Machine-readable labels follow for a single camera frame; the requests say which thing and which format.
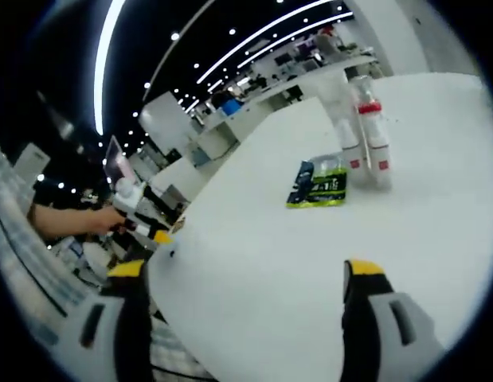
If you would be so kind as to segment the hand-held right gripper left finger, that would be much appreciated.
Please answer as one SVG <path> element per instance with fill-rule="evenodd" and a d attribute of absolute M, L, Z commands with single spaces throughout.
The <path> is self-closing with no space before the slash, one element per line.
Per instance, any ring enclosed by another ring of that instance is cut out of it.
<path fill-rule="evenodd" d="M 152 381 L 147 263 L 108 272 L 99 292 L 68 316 L 54 358 L 71 381 Z"/>

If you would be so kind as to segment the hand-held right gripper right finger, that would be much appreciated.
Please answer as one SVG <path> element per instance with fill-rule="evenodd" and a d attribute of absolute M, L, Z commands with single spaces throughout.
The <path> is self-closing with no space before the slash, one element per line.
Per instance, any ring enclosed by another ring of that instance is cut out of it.
<path fill-rule="evenodd" d="M 344 262 L 342 381 L 418 381 L 444 354 L 434 321 L 383 269 Z"/>

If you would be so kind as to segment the person's left hand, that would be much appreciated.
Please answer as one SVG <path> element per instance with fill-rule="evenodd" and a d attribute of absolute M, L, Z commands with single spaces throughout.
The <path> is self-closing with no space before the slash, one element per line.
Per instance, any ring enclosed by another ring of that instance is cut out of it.
<path fill-rule="evenodd" d="M 88 213 L 88 232 L 95 235 L 104 235 L 120 229 L 125 218 L 113 206 L 105 206 Z"/>

